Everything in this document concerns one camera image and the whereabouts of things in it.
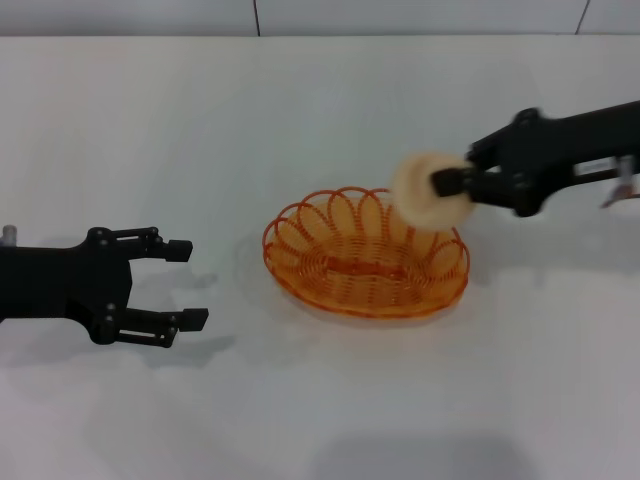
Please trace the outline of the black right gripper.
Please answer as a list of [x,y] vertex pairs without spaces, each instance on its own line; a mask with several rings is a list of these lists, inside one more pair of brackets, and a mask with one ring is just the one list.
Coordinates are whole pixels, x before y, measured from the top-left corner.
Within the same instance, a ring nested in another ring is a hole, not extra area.
[[637,101],[556,119],[529,109],[471,144],[474,168],[436,171],[432,185],[442,198],[462,195],[529,217],[560,190],[632,173],[638,156]]

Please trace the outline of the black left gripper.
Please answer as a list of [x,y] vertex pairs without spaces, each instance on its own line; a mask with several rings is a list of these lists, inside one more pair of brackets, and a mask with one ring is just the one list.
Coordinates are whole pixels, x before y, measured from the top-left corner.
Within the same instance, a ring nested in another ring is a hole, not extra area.
[[186,263],[188,240],[165,241],[157,227],[91,229],[69,248],[1,247],[1,319],[71,319],[99,345],[170,348],[179,332],[199,332],[206,308],[156,312],[126,308],[130,260]]

